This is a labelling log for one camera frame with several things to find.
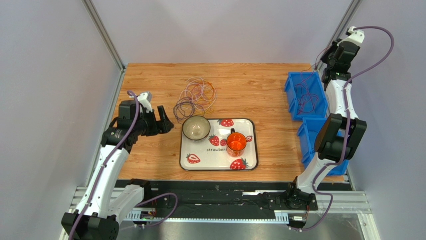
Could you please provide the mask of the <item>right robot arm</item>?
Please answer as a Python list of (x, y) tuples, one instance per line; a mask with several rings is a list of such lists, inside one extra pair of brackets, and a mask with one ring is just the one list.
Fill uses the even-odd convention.
[(316, 199), (318, 184), (345, 160), (351, 160), (367, 130), (355, 112), (351, 90), (351, 63), (362, 41), (338, 39), (321, 57), (326, 64), (322, 83), (330, 114), (314, 144), (315, 155), (307, 169), (289, 184), (285, 203), (290, 209), (308, 208)]

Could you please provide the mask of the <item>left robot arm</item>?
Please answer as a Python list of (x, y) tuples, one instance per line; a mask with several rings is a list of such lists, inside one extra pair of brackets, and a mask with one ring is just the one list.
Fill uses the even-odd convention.
[(164, 107), (152, 109), (149, 100), (122, 101), (118, 117), (103, 133), (100, 156), (90, 183), (72, 213), (61, 224), (70, 240), (115, 240), (125, 217), (135, 207), (156, 201), (151, 182), (132, 179), (115, 200), (111, 200), (119, 174), (139, 137), (167, 134), (174, 124)]

